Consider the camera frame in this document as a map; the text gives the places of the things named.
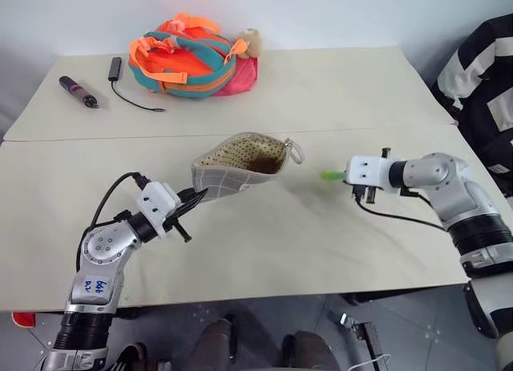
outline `gray floor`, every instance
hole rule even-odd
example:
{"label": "gray floor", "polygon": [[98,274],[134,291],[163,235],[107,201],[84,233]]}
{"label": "gray floor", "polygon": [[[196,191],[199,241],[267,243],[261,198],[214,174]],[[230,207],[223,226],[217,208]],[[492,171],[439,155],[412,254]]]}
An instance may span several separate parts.
{"label": "gray floor", "polygon": [[[300,329],[324,337],[343,370],[368,360],[365,344],[337,323],[342,312],[375,323],[383,350],[392,354],[390,371],[495,368],[494,342],[479,335],[472,325],[461,286],[376,300],[357,307],[346,304],[338,295],[316,295],[152,308],[133,321],[115,320],[109,338],[109,362],[125,344],[142,341],[150,356],[172,358],[175,369],[180,369],[202,329],[227,312],[235,312],[240,322],[241,347],[234,369],[275,365],[283,337]],[[1,313],[0,369],[39,369],[59,321],[58,315],[39,313],[37,326],[26,330],[16,327],[10,314]]]}

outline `white wall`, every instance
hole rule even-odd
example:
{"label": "white wall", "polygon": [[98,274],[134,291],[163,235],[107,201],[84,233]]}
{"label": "white wall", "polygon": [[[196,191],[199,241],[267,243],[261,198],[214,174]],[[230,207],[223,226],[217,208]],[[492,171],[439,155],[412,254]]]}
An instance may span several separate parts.
{"label": "white wall", "polygon": [[179,11],[227,33],[256,27],[273,49],[398,44],[430,83],[458,42],[513,0],[0,0],[0,135],[56,54],[127,51]]}

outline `white cable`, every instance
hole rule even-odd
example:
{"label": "white cable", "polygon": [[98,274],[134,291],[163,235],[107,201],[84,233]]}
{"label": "white cable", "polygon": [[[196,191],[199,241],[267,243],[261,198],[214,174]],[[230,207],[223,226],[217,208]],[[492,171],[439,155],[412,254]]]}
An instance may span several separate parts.
{"label": "white cable", "polygon": [[386,357],[385,363],[387,363],[390,360],[390,358],[392,357],[392,355],[390,355],[389,353],[383,353],[381,356],[377,357],[376,359],[373,359],[372,361],[364,361],[363,363],[360,363],[359,365],[353,365],[353,366],[349,367],[347,369],[347,371],[353,371],[354,369],[357,369],[358,367],[362,367],[363,365],[370,365],[371,363],[374,363],[375,361],[380,361],[384,357]]}

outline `green object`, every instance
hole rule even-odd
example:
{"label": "green object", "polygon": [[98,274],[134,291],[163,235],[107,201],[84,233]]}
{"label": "green object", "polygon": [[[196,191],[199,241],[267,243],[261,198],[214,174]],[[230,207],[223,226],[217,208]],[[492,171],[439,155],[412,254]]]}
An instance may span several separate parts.
{"label": "green object", "polygon": [[321,179],[323,179],[324,181],[344,181],[345,172],[322,171]]}

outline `table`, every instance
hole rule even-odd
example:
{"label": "table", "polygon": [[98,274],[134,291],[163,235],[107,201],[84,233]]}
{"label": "table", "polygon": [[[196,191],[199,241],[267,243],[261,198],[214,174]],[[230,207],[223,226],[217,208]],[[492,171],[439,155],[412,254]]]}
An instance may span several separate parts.
{"label": "table", "polygon": [[[453,121],[397,47],[267,51],[251,92],[208,99],[147,93],[133,79],[124,56],[119,90],[137,103],[167,108],[164,113],[140,110],[111,92],[107,74],[114,55],[58,58],[4,139],[419,129]],[[101,108],[86,108],[67,94],[59,86],[62,75],[82,84]]]}
{"label": "table", "polygon": [[[176,233],[145,244],[129,261],[120,306],[254,296],[361,292],[466,281],[444,232],[362,212],[343,183],[319,179],[354,154],[418,158],[432,151],[465,159],[513,228],[513,211],[456,127],[425,125],[286,132],[306,154],[277,182],[201,204]],[[221,135],[8,142],[0,147],[0,310],[63,308],[75,250],[103,193],[119,175],[141,171],[175,190],[190,186],[190,163]],[[134,210],[138,190],[123,185],[103,219]],[[375,209],[436,223],[421,201],[383,192]]]}

